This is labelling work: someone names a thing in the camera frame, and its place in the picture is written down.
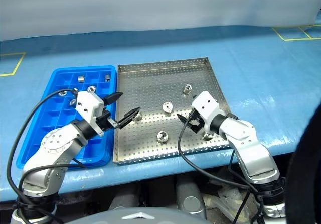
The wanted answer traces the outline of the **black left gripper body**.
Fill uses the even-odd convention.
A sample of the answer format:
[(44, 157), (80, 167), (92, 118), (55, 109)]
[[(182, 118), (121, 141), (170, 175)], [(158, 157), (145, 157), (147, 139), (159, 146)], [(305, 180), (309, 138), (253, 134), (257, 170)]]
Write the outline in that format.
[(111, 113), (107, 110), (104, 110), (102, 115), (96, 118), (96, 123), (103, 131), (118, 127), (118, 122), (111, 117)]

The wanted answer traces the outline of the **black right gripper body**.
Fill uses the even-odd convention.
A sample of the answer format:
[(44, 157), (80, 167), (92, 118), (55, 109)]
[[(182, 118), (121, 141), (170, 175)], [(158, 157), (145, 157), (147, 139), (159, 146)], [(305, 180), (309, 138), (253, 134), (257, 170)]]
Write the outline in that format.
[(192, 110), (189, 116), (191, 119), (190, 123), (192, 125), (198, 125), (199, 130), (204, 127), (204, 120), (196, 110)]

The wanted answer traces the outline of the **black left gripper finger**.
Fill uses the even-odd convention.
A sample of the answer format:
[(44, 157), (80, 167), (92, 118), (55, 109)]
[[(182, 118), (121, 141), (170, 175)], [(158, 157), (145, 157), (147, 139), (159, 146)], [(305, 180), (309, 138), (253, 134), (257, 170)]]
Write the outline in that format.
[(140, 107), (131, 109), (129, 112), (127, 112), (124, 117), (119, 120), (116, 121), (117, 122), (117, 126), (115, 127), (116, 129), (122, 129), (124, 128), (126, 125), (128, 125), (131, 121), (133, 121), (133, 119), (136, 117), (136, 115), (139, 113), (140, 111)]
[(108, 106), (115, 103), (122, 95), (123, 92), (115, 92), (113, 94), (106, 95), (102, 100), (104, 102), (104, 105)]

